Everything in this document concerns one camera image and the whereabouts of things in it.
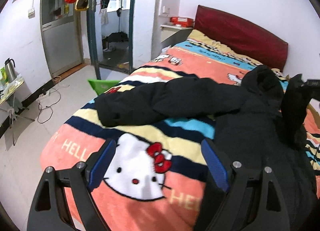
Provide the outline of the large black padded jacket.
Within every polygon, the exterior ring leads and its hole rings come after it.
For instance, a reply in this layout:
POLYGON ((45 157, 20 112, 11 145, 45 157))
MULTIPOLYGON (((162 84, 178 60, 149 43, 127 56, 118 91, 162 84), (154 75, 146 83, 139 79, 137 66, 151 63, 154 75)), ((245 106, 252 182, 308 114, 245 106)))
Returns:
POLYGON ((182 77, 104 93, 94 105, 106 127, 213 117, 216 147, 248 168, 271 167, 284 195, 291 229, 312 230, 319 213, 316 177, 306 143, 301 150, 285 143, 280 110, 285 91, 276 74, 259 65, 239 85, 182 77))

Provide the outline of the hanging dark clothes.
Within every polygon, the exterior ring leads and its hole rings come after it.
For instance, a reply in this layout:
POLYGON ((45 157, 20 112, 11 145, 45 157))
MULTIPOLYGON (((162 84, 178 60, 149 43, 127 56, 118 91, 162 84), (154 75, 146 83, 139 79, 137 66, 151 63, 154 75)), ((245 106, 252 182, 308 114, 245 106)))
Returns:
POLYGON ((110 0, 101 0, 101 5, 100 5, 100 21, 101 25, 108 24, 108 4, 110 0))

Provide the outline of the dark red padded headboard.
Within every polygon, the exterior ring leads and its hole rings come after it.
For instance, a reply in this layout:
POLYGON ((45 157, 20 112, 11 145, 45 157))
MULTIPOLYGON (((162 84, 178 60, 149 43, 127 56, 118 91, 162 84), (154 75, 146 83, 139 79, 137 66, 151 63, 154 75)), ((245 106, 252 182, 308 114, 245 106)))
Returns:
POLYGON ((264 65, 283 71, 289 44, 266 29, 236 15, 199 5, 194 29, 264 65))

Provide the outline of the Hello Kitty striped blanket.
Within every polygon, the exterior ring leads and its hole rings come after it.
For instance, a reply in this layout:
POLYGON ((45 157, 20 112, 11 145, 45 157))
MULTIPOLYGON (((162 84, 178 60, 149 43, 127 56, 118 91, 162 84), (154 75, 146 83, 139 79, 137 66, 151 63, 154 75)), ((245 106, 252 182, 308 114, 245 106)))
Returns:
MULTIPOLYGON (((186 41, 168 48, 104 93, 182 77, 239 85, 244 75, 259 65, 264 64, 193 30, 186 41)), ((264 66, 286 89, 291 78, 285 78, 279 69, 264 66)), ((99 120, 95 99, 76 111, 51 137, 40 157, 43 171, 49 166, 62 170, 85 162, 110 138, 116 141, 116 153, 101 184, 91 192, 110 230, 207 230, 225 196, 201 152, 204 139, 213 141, 213 117, 106 127, 99 120)), ((319 201, 317 119, 309 104, 304 120, 306 154, 315 173, 319 201)), ((82 223, 71 189, 65 188, 65 193, 72 219, 82 223)))

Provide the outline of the green plastic stool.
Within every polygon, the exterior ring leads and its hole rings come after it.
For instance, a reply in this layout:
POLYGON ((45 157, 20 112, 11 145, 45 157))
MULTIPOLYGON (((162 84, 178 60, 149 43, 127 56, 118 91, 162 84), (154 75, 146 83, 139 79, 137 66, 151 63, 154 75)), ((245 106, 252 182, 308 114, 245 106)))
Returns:
POLYGON ((93 91, 99 96, 100 94, 108 91, 110 88, 117 85, 120 81, 116 80, 87 80, 93 91))

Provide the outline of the folding side table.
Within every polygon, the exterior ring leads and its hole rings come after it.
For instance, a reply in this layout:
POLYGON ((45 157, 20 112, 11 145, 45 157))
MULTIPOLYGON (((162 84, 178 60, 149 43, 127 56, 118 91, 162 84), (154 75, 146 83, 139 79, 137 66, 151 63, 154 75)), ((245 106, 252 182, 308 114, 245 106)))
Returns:
POLYGON ((22 77, 21 74, 18 74, 17 77, 11 83, 8 83, 6 85, 6 87, 1 90, 1 105, 10 99, 12 100, 12 104, 9 104, 9 108, 7 110, 1 108, 1 111, 8 114, 9 129, 11 130, 11 133, 12 133, 12 145, 13 146, 16 145, 16 138, 15 138, 15 133, 14 133, 14 122, 18 118, 26 119, 30 122, 35 121, 35 119, 32 119, 30 117, 25 117, 25 116, 19 115, 15 111, 15 101, 16 101, 15 93, 24 83, 25 83, 24 78, 22 77))

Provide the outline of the red box on shelf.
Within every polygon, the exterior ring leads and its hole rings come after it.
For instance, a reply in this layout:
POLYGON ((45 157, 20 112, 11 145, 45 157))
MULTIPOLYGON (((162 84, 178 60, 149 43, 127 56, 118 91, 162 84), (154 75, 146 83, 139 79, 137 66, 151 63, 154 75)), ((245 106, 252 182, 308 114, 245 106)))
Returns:
POLYGON ((183 27, 183 28, 192 28, 194 25, 194 20, 187 17, 171 17, 170 22, 174 26, 183 27))

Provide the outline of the silver thermos kettle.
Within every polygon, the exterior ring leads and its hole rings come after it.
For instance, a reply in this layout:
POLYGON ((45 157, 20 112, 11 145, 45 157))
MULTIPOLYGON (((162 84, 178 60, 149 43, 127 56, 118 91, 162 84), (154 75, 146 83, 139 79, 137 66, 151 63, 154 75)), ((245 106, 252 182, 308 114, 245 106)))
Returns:
POLYGON ((15 70, 15 61, 11 58, 8 58, 5 61, 5 72, 7 75, 8 82, 11 83, 17 78, 17 72, 15 70))

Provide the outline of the white bedside shelf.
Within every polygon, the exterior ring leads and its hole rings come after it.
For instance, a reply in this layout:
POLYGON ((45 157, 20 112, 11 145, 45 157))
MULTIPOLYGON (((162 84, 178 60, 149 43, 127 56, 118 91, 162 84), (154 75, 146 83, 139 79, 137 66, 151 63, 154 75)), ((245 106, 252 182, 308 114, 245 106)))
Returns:
POLYGON ((193 28, 161 25, 161 49, 186 41, 193 28))

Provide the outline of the grey metal door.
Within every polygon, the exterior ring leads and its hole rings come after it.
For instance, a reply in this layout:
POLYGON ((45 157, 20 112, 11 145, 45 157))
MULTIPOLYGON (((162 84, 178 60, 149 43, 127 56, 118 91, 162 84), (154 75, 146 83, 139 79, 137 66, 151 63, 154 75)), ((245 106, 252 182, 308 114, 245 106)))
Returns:
POLYGON ((41 0, 40 23, 44 53, 52 77, 82 63, 79 19, 74 4, 41 0))

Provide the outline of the teal framed open door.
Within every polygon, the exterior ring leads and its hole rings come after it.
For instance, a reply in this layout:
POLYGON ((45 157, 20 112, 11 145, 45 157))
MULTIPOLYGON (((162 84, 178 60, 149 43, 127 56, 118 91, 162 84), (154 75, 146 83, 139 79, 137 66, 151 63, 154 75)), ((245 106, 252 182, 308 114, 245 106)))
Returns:
POLYGON ((98 60, 98 47, 97 47, 97 35, 98 26, 96 25, 96 9, 97 9, 97 0, 89 0, 89 9, 86 11, 87 14, 87 38, 89 46, 89 54, 91 65, 94 67, 95 75, 97 79, 101 79, 100 68, 111 69, 118 72, 123 72, 125 74, 130 74, 133 72, 133 14, 134 14, 134 5, 135 0, 130 2, 130 12, 129 12, 129 68, 120 69, 120 68, 111 68, 110 66, 99 64, 98 60))

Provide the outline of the white wall switch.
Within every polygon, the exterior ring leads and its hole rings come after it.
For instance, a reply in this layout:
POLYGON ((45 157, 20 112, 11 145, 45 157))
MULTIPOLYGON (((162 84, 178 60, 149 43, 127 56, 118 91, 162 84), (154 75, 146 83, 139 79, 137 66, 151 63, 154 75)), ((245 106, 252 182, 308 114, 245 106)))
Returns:
POLYGON ((28 17, 29 18, 35 17, 35 9, 34 8, 28 10, 28 17))

